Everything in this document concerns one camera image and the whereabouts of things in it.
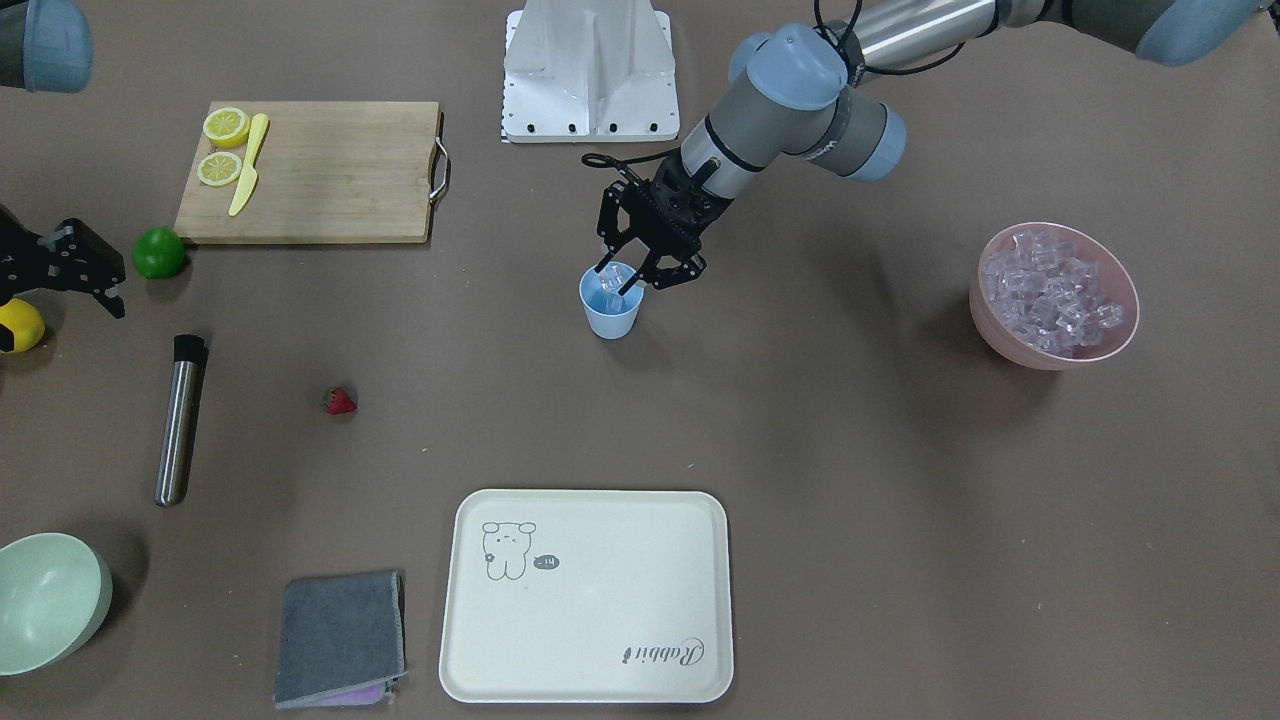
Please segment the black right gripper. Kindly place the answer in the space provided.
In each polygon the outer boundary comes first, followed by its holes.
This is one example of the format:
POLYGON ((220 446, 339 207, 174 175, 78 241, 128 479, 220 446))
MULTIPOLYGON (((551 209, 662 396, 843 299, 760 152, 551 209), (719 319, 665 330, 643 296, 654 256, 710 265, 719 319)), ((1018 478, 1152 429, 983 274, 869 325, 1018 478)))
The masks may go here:
POLYGON ((123 256, 78 218, 49 234, 28 231, 8 209, 1 210, 1 300, 35 290, 73 291, 93 296, 113 318, 125 316, 123 256))

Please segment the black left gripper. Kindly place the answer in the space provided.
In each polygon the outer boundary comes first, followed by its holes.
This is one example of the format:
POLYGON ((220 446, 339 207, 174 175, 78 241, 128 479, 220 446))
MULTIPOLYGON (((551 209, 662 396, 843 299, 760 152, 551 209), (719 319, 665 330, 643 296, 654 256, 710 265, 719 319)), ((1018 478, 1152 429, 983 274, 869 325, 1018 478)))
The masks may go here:
POLYGON ((640 177, 625 160, 598 160, 596 167, 617 170, 622 179, 605 188, 596 223, 603 258, 595 274, 630 242, 646 249, 640 268, 618 288, 625 296, 636 283, 654 290, 695 281, 705 270, 701 233, 728 208, 730 201, 704 190, 721 168, 704 161, 686 172, 681 160, 664 160, 653 179, 640 177))

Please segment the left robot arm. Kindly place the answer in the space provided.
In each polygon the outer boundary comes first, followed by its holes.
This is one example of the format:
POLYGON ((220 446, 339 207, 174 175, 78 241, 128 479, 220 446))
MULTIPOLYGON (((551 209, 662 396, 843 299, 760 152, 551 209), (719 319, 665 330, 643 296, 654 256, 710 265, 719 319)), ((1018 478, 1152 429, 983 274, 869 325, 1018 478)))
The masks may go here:
POLYGON ((630 160, 588 152, 613 168, 603 193, 595 265, 618 295, 663 290, 705 269, 701 233, 777 158, 800 158, 841 178, 874 182, 899 163, 902 119, 859 94, 879 77, 933 69, 1001 28, 1057 23, 1165 67, 1196 61, 1275 1, 881 1, 845 18, 815 14, 744 40, 730 86, 682 143, 645 178, 630 160))

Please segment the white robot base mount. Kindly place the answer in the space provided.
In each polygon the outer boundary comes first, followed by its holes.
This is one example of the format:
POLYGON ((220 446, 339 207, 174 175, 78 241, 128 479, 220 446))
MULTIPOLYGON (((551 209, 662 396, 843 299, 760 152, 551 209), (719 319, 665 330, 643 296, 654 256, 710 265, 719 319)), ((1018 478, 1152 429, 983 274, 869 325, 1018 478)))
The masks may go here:
POLYGON ((652 3, 527 1, 504 28, 502 141, 678 137, 671 18, 652 3))

